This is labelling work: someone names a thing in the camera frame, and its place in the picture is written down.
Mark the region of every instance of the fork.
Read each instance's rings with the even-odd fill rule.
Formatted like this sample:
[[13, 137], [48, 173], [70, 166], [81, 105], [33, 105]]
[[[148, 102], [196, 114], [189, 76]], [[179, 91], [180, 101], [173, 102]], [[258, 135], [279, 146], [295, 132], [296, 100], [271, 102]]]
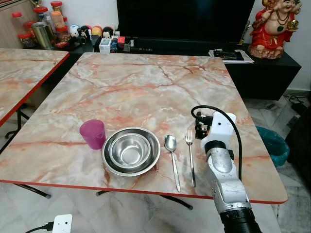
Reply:
[[195, 187], [195, 175], [194, 175], [193, 157], [192, 157], [192, 150], [191, 150], [191, 145], [193, 144], [192, 130], [187, 130], [186, 143], [189, 146], [192, 187]]

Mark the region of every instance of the red figurine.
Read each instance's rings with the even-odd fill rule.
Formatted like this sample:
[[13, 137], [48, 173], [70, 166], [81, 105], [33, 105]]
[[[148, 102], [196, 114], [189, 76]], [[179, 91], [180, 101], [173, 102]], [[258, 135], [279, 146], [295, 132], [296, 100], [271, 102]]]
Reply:
[[251, 55], [276, 59], [284, 53], [284, 41], [289, 42], [298, 29], [295, 15], [300, 12], [300, 0], [262, 0], [265, 9], [258, 12], [253, 23]]

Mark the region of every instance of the white wall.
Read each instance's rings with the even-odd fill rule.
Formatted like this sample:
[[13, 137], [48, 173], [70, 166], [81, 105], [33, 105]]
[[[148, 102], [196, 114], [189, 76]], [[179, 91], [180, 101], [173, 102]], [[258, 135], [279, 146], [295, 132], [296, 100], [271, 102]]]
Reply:
[[[302, 0], [303, 5], [300, 14], [296, 15], [299, 21], [299, 30], [295, 32], [290, 43], [285, 42], [285, 51], [294, 58], [302, 68], [288, 87], [288, 89], [311, 90], [311, 0]], [[255, 20], [258, 11], [264, 9], [261, 0], [256, 0], [249, 20]], [[245, 42], [250, 43], [252, 37], [249, 35], [252, 28], [245, 35]]]
[[[43, 0], [42, 5], [51, 9], [52, 0]], [[118, 25], [118, 10], [116, 0], [62, 0], [63, 12], [68, 17], [68, 23], [83, 25], [100, 25], [102, 27]], [[262, 10], [261, 0], [256, 0], [250, 15], [250, 22], [253, 23], [255, 15]], [[296, 16], [300, 25], [299, 30], [293, 34], [291, 42], [285, 45], [286, 52], [292, 56], [301, 66], [290, 89], [310, 90], [311, 89], [311, 0], [303, 0], [302, 11]], [[246, 43], [251, 42], [251, 36], [247, 32]]]

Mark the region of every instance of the tiled floor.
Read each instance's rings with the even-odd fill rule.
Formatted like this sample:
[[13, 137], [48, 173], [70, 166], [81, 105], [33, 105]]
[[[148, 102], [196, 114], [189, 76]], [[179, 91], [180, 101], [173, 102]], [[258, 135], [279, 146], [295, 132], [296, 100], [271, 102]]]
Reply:
[[[256, 125], [272, 129], [282, 137], [290, 131], [287, 122], [296, 115], [288, 101], [245, 100]], [[33, 109], [24, 112], [31, 115]], [[16, 116], [0, 128], [0, 146], [5, 133], [16, 127]], [[277, 169], [288, 192], [282, 205], [253, 204], [263, 233], [309, 233], [310, 193], [291, 164]], [[108, 192], [99, 197], [94, 190], [38, 186], [52, 195], [46, 199], [12, 184], [0, 183], [0, 233], [26, 232], [56, 215], [73, 214], [72, 233], [221, 233], [223, 225], [212, 200], [187, 199], [192, 211], [157, 195]]]

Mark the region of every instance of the spoon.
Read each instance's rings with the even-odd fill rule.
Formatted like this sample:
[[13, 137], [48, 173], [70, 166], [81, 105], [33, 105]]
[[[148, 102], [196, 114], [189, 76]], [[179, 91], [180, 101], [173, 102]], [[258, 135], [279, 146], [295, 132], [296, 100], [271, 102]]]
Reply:
[[180, 182], [179, 182], [179, 176], [178, 176], [178, 171], [177, 171], [177, 166], [176, 166], [176, 161], [175, 161], [175, 155], [174, 155], [174, 151], [176, 150], [176, 139], [175, 139], [175, 137], [172, 135], [166, 135], [164, 138], [164, 146], [172, 154], [175, 183], [176, 183], [176, 187], [177, 187], [178, 192], [180, 192]]

